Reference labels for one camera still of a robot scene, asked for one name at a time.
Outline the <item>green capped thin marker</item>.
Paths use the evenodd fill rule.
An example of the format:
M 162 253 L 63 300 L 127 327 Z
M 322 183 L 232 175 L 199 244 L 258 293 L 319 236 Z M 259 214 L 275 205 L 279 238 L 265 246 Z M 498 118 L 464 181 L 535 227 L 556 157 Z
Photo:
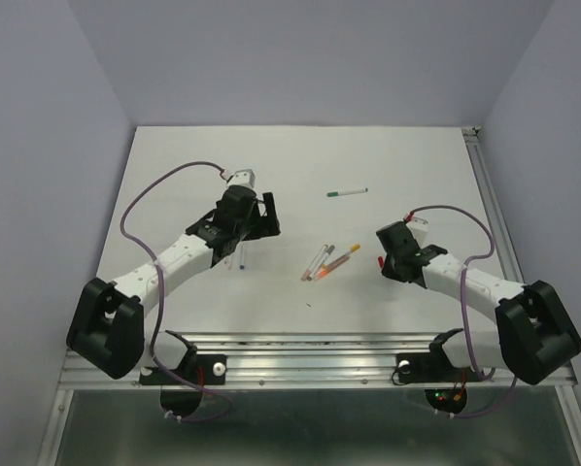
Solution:
M 359 195 L 368 192 L 367 187 L 357 188 L 357 189 L 346 189 L 346 190 L 334 190 L 326 193 L 327 198 L 349 196 L 349 195 Z

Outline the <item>yellow capped marker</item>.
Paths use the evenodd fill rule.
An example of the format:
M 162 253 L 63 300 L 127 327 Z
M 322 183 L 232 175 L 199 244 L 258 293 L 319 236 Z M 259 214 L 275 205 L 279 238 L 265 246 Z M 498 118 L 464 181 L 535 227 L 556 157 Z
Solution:
M 344 252 L 339 257 L 337 257 L 337 258 L 335 258 L 333 260 L 330 260 L 328 263 L 323 263 L 318 270 L 319 271 L 325 270 L 328 267 L 332 266 L 333 264 L 335 264 L 335 263 L 343 260 L 345 257 L 348 258 L 352 253 L 354 253 L 355 251 L 359 250 L 359 248 L 360 248 L 360 244 L 355 244 L 355 245 L 351 246 L 349 250 L 347 250 L 346 252 Z

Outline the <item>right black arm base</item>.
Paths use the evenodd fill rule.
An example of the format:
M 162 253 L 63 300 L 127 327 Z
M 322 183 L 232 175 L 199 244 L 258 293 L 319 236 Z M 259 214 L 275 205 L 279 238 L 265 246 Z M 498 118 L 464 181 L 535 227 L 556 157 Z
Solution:
M 447 388 L 426 388 L 425 397 L 439 413 L 459 416 L 467 403 L 466 386 L 479 382 L 469 364 L 455 367 L 447 358 L 443 346 L 447 339 L 462 335 L 461 328 L 438 334 L 428 345 L 428 352 L 404 352 L 396 356 L 396 366 L 390 376 L 396 386 L 414 383 L 450 383 Z

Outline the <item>grey capped marker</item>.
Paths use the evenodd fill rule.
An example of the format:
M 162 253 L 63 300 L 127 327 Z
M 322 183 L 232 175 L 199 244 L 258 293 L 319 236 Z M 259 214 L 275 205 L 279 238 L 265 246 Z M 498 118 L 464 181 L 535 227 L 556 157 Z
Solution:
M 325 254 L 323 255 L 323 257 L 319 260 L 319 263 L 314 271 L 314 273 L 311 275 L 311 277 L 307 280 L 308 282 L 310 282 L 311 280 L 314 279 L 314 277 L 316 276 L 316 273 L 319 271 L 318 269 L 321 267 L 321 265 L 323 263 L 326 262 L 326 260 L 329 258 L 329 256 L 331 255 L 331 253 L 335 250 L 335 245 L 328 245 L 327 251 L 325 252 Z

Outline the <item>blue capped marker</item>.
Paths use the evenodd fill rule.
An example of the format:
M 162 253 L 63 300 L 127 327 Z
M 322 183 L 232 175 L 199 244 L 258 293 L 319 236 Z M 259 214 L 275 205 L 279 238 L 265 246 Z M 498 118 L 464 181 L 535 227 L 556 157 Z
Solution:
M 245 245 L 241 244 L 240 250 L 239 250 L 239 269 L 240 270 L 245 270 L 245 268 L 246 268 L 245 255 L 246 255 Z

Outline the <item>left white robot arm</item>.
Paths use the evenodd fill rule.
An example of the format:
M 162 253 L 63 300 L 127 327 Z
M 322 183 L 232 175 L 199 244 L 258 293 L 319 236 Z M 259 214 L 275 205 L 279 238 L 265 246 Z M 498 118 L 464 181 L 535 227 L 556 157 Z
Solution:
M 207 213 L 164 252 L 108 282 L 96 277 L 85 284 L 66 336 L 77 353 L 114 380 L 151 366 L 154 335 L 145 319 L 183 283 L 235 253 L 245 241 L 281 233 L 274 195 L 258 198 L 252 189 L 232 185 Z

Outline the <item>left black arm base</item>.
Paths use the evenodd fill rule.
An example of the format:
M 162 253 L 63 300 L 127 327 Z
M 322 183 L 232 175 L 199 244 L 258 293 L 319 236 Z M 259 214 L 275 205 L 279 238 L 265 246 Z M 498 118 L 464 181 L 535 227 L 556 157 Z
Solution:
M 181 424 L 221 419 L 233 402 L 219 388 L 225 385 L 227 356 L 198 353 L 184 335 L 165 330 L 155 342 L 155 356 L 140 362 L 139 383 L 159 387 L 159 405 L 164 417 Z

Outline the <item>tan orange marker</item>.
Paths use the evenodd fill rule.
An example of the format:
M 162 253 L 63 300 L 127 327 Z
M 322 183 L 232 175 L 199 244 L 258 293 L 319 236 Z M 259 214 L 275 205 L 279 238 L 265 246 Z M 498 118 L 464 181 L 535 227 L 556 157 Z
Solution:
M 345 257 L 343 260 L 333 264 L 332 266 L 328 267 L 327 269 L 322 270 L 322 271 L 318 271 L 316 273 L 316 276 L 314 277 L 313 281 L 318 281 L 318 280 L 322 279 L 323 277 L 328 275 L 330 272 L 332 272 L 333 270 L 335 270 L 336 268 L 338 268 L 339 266 L 341 266 L 342 264 L 347 262 L 350 258 L 351 258 L 351 256 L 349 256 L 348 258 Z

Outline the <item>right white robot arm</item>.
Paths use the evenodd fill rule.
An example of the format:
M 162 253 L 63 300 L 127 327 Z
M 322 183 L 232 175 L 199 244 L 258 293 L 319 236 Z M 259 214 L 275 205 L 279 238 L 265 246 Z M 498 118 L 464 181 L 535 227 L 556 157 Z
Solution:
M 536 385 L 581 353 L 579 332 L 554 287 L 507 281 L 466 266 L 437 245 L 421 246 L 425 231 L 404 220 L 377 231 L 386 254 L 382 276 L 453 298 L 494 329 L 473 332 L 464 325 L 438 334 L 427 351 L 401 356 L 402 383 L 448 382 L 459 370 L 478 380 L 480 369 L 504 369 Z

